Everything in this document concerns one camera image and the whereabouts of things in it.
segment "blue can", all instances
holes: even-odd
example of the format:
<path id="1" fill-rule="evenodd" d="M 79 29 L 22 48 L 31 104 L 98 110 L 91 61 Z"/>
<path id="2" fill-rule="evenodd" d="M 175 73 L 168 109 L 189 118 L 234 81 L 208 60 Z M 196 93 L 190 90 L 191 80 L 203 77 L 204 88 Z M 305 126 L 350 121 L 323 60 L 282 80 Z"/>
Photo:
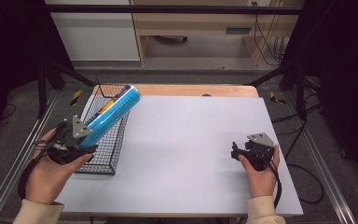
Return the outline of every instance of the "blue can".
<path id="1" fill-rule="evenodd" d="M 78 148 L 81 150 L 94 147 L 140 100 L 141 93 L 131 84 L 126 85 L 94 116 L 86 121 L 85 124 L 91 129 L 91 133 L 86 136 Z"/>

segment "white tabletop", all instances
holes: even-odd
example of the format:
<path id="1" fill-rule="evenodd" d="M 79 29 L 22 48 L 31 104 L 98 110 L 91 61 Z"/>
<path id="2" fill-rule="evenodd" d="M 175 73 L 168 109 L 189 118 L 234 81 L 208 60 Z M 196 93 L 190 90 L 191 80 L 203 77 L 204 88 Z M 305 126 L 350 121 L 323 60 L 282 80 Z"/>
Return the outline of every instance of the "white tabletop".
<path id="1" fill-rule="evenodd" d="M 230 152 L 252 133 L 279 144 L 262 98 L 144 96 L 130 112 L 116 174 L 74 174 L 57 201 L 77 215 L 243 216 L 248 179 Z M 277 213 L 302 215 L 282 153 L 279 174 Z"/>

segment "metal mesh tray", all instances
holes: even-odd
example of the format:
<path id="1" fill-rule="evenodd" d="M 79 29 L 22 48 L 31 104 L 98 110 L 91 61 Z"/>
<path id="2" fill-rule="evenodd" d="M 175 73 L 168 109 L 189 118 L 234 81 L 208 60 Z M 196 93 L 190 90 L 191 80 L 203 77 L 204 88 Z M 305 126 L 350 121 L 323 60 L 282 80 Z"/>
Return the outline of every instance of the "metal mesh tray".
<path id="1" fill-rule="evenodd" d="M 93 98 L 83 121 L 91 118 L 102 106 L 119 93 L 124 86 L 99 84 L 96 87 L 96 91 L 91 95 Z M 116 173 L 129 114 L 130 111 L 97 142 L 98 147 L 94 153 L 94 158 L 78 169 L 76 173 L 101 175 L 114 175 Z"/>

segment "black curtain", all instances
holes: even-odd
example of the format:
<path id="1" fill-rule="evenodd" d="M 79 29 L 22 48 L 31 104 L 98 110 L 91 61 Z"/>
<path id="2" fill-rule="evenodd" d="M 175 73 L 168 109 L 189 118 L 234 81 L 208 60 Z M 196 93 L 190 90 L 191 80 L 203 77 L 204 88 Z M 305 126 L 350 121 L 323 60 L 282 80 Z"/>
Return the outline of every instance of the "black curtain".
<path id="1" fill-rule="evenodd" d="M 23 10 L 23 4 L 45 2 L 0 0 L 0 118 L 9 92 L 36 80 L 43 61 L 55 60 L 74 69 L 50 14 Z M 57 71 L 48 78 L 63 85 Z"/>
<path id="2" fill-rule="evenodd" d="M 307 3 L 316 6 L 318 1 Z M 316 22 L 316 18 L 300 18 L 286 60 L 295 56 L 302 38 Z M 320 100 L 325 115 L 347 158 L 358 161 L 358 1 L 337 0 L 306 49 L 300 55 L 300 64 L 306 76 L 321 80 Z M 295 76 L 288 72 L 282 80 L 286 77 L 294 84 Z"/>

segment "sleeve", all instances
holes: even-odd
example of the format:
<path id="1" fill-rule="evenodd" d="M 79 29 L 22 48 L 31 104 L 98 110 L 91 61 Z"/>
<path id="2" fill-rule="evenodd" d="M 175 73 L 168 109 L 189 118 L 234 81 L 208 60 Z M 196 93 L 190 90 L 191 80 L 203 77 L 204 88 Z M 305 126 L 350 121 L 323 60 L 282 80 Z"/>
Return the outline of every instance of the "sleeve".
<path id="1" fill-rule="evenodd" d="M 63 204 L 60 203 L 46 205 L 24 199 L 13 224 L 56 224 L 62 209 Z"/>
<path id="2" fill-rule="evenodd" d="M 248 200 L 247 224 L 284 224 L 284 218 L 275 214 L 272 196 L 257 197 Z"/>

